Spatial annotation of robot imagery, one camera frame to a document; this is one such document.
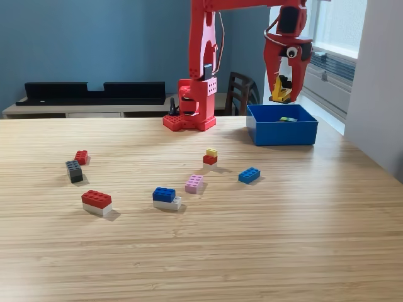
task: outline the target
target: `wire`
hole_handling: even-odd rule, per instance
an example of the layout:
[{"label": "wire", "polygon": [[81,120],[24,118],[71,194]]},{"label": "wire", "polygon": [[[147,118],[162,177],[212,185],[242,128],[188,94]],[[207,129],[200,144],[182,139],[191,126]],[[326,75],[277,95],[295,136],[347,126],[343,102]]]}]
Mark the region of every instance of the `wire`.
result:
[{"label": "wire", "polygon": [[220,70],[222,52],[224,51],[224,41],[225,41],[225,29],[224,29],[224,23],[222,22],[221,12],[219,12],[219,15],[220,15],[220,21],[221,21],[221,28],[222,28],[222,37],[221,37],[221,47],[220,47],[219,61],[217,62],[217,66],[216,66],[215,70],[212,72],[213,76]]},{"label": "wire", "polygon": [[287,46],[286,44],[282,44],[282,43],[280,43],[280,42],[278,42],[278,41],[275,41],[275,40],[273,40],[272,38],[270,38],[270,37],[268,36],[268,33],[269,33],[270,29],[272,29],[272,28],[277,24],[277,22],[278,22],[279,19],[280,19],[280,16],[278,16],[277,19],[275,19],[275,21],[274,21],[269,27],[267,27],[267,29],[264,31],[264,37],[265,37],[266,39],[272,41],[273,43],[277,44],[277,45],[280,45],[280,46],[282,46],[282,47],[286,47],[286,46]]},{"label": "wire", "polygon": [[278,20],[280,19],[280,16],[278,16],[275,21],[268,27],[268,29],[266,30],[267,32],[270,31],[270,29],[272,29],[278,22]]}]

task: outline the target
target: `white lego brick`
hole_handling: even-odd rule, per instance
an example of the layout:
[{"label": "white lego brick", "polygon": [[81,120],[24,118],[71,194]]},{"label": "white lego brick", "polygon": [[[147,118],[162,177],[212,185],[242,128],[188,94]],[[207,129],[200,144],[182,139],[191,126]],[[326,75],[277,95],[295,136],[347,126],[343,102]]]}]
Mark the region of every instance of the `white lego brick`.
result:
[{"label": "white lego brick", "polygon": [[108,214],[113,208],[112,208],[112,204],[108,205],[107,207],[103,208],[103,209],[99,209],[95,206],[90,206],[89,204],[83,203],[82,204],[82,208],[84,210],[86,210],[87,212],[99,215],[99,216],[105,216],[106,214]]},{"label": "white lego brick", "polygon": [[152,204],[154,205],[155,208],[179,211],[179,208],[182,205],[182,198],[176,196],[172,203],[164,203],[162,201],[153,200]]},{"label": "white lego brick", "polygon": [[209,165],[209,164],[204,164],[203,163],[203,169],[206,169],[206,170],[215,170],[217,167],[218,167],[219,165],[218,165],[218,163],[216,162],[214,165]]}]

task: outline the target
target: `pink lego brick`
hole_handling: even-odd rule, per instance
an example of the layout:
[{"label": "pink lego brick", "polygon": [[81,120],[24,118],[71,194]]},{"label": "pink lego brick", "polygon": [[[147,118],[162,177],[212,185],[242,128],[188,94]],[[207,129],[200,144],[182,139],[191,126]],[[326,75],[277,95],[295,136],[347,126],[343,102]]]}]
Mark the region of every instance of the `pink lego brick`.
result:
[{"label": "pink lego brick", "polygon": [[201,189],[202,187],[203,187],[203,176],[192,175],[189,178],[188,182],[186,183],[184,190],[190,194],[197,194],[198,190]]}]

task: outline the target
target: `blue wall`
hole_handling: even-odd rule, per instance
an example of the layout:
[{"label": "blue wall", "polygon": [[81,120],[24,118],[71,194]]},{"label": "blue wall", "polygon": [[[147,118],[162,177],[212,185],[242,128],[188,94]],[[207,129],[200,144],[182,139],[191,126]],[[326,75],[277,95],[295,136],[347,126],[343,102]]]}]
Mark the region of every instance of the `blue wall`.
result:
[{"label": "blue wall", "polygon": [[231,71],[252,78],[263,100],[266,64],[263,52],[266,40],[263,31],[268,27],[270,9],[266,6],[237,9],[231,19]]},{"label": "blue wall", "polygon": [[[190,8],[190,0],[1,0],[0,109],[23,98],[30,81],[88,81],[94,90],[106,81],[165,81],[175,93],[188,78]],[[224,21],[229,28],[229,12]]]}]

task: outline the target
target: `red robot base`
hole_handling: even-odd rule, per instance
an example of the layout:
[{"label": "red robot base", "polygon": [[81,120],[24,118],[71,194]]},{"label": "red robot base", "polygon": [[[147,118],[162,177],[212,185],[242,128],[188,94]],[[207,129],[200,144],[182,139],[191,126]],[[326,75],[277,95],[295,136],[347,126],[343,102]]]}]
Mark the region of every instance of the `red robot base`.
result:
[{"label": "red robot base", "polygon": [[164,116],[164,126],[172,131],[196,129],[207,131],[215,126],[217,78],[207,81],[180,80],[178,83],[180,115]]}]

